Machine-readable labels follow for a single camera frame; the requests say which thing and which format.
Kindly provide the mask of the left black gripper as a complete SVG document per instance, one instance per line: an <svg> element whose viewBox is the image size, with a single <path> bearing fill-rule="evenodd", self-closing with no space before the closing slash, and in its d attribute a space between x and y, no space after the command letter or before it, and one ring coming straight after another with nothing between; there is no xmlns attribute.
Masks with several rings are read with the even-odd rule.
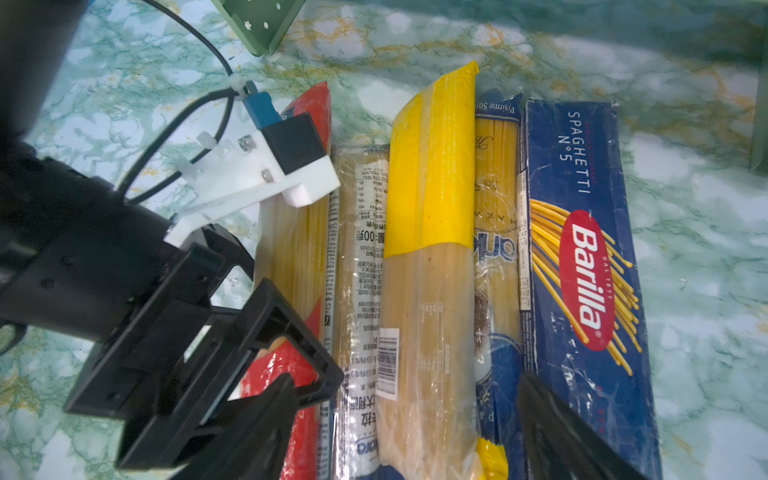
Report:
<svg viewBox="0 0 768 480"><path fill-rule="evenodd" d="M336 393L341 369L271 281L261 281L239 311L212 307L213 293L232 268L253 266L237 237L219 224L207 225L188 239L127 319L93 345L64 410L127 420L118 468L182 470L191 463L242 411L251 397L231 399L234 387L256 355L279 339L316 374L308 385L294 383L297 413ZM186 359L185 350L211 315L217 322Z"/></svg>

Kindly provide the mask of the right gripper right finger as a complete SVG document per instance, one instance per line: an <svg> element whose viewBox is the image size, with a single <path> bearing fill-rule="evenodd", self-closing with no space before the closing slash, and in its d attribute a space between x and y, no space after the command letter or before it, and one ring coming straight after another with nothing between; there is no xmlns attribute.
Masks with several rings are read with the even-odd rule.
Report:
<svg viewBox="0 0 768 480"><path fill-rule="evenodd" d="M651 384L598 370L534 373L518 406L534 479L649 479Z"/></svg>

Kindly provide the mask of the clear white-label spaghetti bag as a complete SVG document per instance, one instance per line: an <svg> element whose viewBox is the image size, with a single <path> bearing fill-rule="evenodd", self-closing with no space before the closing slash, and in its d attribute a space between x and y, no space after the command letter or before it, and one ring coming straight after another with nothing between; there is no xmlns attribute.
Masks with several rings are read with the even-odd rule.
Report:
<svg viewBox="0 0 768 480"><path fill-rule="evenodd" d="M386 146L334 151L338 204L333 356L344 373L332 405L332 479L375 479L377 343L388 185Z"/></svg>

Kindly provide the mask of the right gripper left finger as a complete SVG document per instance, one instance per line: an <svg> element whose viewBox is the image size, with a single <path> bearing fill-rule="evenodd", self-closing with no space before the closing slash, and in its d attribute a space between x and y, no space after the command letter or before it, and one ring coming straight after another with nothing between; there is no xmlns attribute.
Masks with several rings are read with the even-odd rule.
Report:
<svg viewBox="0 0 768 480"><path fill-rule="evenodd" d="M248 398L224 432L174 477L278 479L296 413L294 382L283 374L261 395Z"/></svg>

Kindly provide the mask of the yellow top spaghetti bag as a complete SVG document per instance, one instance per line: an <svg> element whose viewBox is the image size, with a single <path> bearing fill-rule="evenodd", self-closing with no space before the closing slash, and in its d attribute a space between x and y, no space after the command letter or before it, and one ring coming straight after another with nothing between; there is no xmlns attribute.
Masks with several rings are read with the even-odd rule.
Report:
<svg viewBox="0 0 768 480"><path fill-rule="evenodd" d="M481 479L475 394L475 92L469 63L415 95L390 144L378 338L379 458Z"/></svg>

